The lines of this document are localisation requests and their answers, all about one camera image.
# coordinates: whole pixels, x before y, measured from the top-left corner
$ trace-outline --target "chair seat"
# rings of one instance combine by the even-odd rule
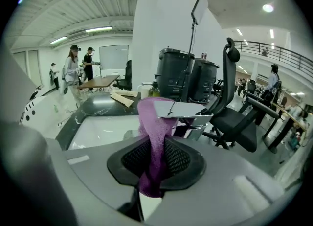
[[[229,132],[241,120],[244,115],[230,108],[224,108],[218,115],[215,115],[210,123],[221,132]],[[256,125],[254,122],[250,123],[244,128],[241,133],[234,138],[234,140],[227,140],[228,142],[236,141],[242,147],[250,152],[256,151],[257,138],[256,138]]]

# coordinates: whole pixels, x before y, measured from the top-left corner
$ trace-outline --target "chair armrest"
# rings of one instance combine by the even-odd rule
[[[276,113],[274,110],[270,109],[269,107],[265,106],[263,103],[258,102],[257,100],[254,100],[250,97],[246,98],[246,101],[253,105],[253,107],[256,107],[267,114],[269,114],[271,117],[277,118],[279,117],[279,114]]]
[[[264,102],[264,100],[262,98],[258,97],[257,95],[254,95],[248,91],[246,91],[246,97],[251,97],[252,99],[257,100],[259,102]]]

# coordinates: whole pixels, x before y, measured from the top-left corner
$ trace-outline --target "wooden table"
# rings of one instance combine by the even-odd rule
[[[111,85],[119,75],[107,75],[106,77],[95,77],[92,80],[83,83],[82,85],[78,86],[77,88],[82,89],[92,89],[92,88],[105,88]]]
[[[283,113],[286,114],[286,119],[287,120],[287,123],[285,124],[285,126],[283,127],[281,133],[279,133],[279,135],[275,138],[275,140],[273,142],[268,142],[267,141],[267,136],[269,134],[269,132],[272,130],[272,128],[275,126],[277,119],[275,119],[273,121],[273,123],[271,124],[271,126],[269,127],[269,129],[266,131],[266,133],[262,136],[262,139],[263,139],[263,142],[264,144],[267,146],[267,148],[273,152],[274,154],[277,153],[277,149],[276,147],[279,145],[279,143],[281,142],[282,139],[284,139],[284,137],[286,136],[286,134],[288,133],[288,131],[292,128],[292,126],[294,124],[298,125],[300,128],[303,129],[303,131],[306,130],[305,127],[303,127],[291,114],[289,114],[287,111],[285,111],[283,109],[283,107],[279,106],[278,104],[276,103],[272,103],[272,105],[274,105],[275,107],[277,107],[279,110],[281,110]]]

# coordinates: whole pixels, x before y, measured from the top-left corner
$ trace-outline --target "white pillar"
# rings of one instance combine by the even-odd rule
[[[258,65],[259,65],[258,62],[254,62],[253,72],[252,72],[252,75],[251,75],[251,78],[250,78],[251,80],[256,81],[256,78],[258,76]]]
[[[152,81],[157,73],[158,53],[170,48],[187,51],[191,39],[191,11],[196,0],[138,0],[132,41],[132,82]],[[192,53],[218,64],[217,79],[223,78],[223,47],[226,36],[207,10],[196,28]]]

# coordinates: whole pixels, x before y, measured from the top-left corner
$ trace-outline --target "metal railing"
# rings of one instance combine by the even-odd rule
[[[274,46],[270,44],[247,41],[235,41],[235,47],[240,52],[247,52],[266,56],[268,58],[286,63],[310,77],[313,77],[313,61],[291,50]]]

